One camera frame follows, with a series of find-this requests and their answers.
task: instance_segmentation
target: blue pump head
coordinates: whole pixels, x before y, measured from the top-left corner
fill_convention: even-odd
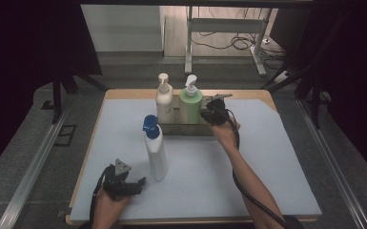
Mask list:
[[[144,119],[144,126],[142,130],[147,133],[147,137],[150,139],[155,139],[159,137],[159,127],[157,124],[157,117],[153,114],[147,115]]]

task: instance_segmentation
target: person's left hand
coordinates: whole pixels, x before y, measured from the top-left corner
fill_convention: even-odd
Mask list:
[[[92,229],[110,229],[118,221],[131,198],[123,197],[119,201],[113,201],[109,194],[103,190],[103,187],[100,188],[94,206]]]

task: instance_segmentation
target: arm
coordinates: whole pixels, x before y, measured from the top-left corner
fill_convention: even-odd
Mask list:
[[[272,194],[269,192],[266,186],[264,186],[263,182],[259,179],[257,174],[248,165],[248,163],[240,154],[239,150],[236,148],[235,136],[231,125],[226,122],[221,126],[212,126],[212,130],[214,136],[227,153],[227,156],[234,168],[234,173],[236,174],[237,180],[246,190],[246,192],[272,210],[280,218],[284,219],[278,209],[277,204],[275,203]],[[242,196],[242,198],[249,214],[254,220],[255,228],[282,228],[274,219],[251,203],[246,197]]]
[[[92,229],[110,229],[118,221],[123,209],[132,197],[113,201],[109,194],[101,188],[97,194],[94,206],[94,220]]]

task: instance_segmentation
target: pump bottle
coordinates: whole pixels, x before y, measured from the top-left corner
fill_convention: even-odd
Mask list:
[[[194,85],[197,76],[187,77],[186,88],[179,95],[179,121],[181,124],[198,124],[203,93]]]
[[[157,121],[161,124],[173,124],[173,87],[168,84],[169,77],[166,73],[161,73],[158,76],[159,87],[156,91],[156,111]],[[172,127],[164,128],[164,132],[168,133]]]
[[[162,180],[168,172],[168,164],[165,156],[162,129],[157,125],[155,115],[147,115],[142,128],[146,132],[145,145],[147,146],[150,160],[151,174],[155,180]]]

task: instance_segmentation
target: person's right hand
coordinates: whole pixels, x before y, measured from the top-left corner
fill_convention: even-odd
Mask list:
[[[213,131],[213,134],[215,138],[218,140],[218,142],[222,145],[222,147],[225,150],[228,150],[232,147],[236,148],[236,138],[234,135],[233,128],[231,127],[230,123],[226,121],[224,124],[216,126],[209,124],[211,130]],[[240,124],[236,122],[236,128],[239,130]]]

